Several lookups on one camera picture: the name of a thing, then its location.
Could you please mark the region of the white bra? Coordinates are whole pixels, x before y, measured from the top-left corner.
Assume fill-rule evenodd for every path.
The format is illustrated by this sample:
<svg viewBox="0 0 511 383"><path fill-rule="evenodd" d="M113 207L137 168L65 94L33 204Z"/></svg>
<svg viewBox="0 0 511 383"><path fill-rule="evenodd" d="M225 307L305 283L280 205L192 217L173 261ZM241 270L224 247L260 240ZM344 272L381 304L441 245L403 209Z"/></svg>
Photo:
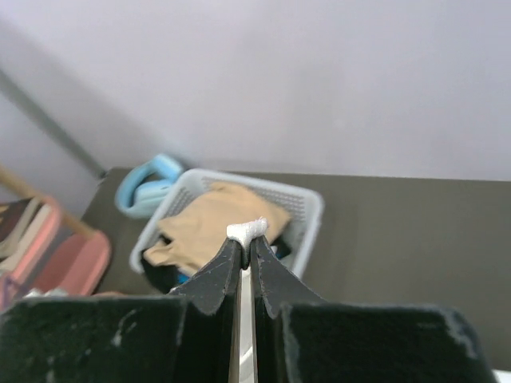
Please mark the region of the white bra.
<svg viewBox="0 0 511 383"><path fill-rule="evenodd" d="M237 273L232 348L228 382L257 382L255 294L250 266L250 246L264 237L268 228L265 218L227 226L227 237L241 246L241 266Z"/></svg>

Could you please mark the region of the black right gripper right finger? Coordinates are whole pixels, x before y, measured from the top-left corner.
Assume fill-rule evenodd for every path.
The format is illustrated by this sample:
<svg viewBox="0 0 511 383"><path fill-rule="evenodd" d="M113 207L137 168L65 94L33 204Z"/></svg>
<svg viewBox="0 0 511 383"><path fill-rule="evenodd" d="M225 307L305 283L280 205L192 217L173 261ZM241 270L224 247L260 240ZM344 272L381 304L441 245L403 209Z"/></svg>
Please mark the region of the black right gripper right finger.
<svg viewBox="0 0 511 383"><path fill-rule="evenodd" d="M493 382L473 327L435 305L332 303L250 247L260 382Z"/></svg>

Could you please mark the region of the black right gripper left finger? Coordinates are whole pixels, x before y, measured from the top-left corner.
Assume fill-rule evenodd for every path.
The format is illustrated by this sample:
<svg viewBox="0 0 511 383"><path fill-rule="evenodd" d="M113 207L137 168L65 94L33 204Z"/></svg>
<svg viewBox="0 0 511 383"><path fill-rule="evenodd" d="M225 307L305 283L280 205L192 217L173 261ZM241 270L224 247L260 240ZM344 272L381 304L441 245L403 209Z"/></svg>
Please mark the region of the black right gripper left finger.
<svg viewBox="0 0 511 383"><path fill-rule="evenodd" d="M236 382L242 247L161 296L24 298L1 316L4 382Z"/></svg>

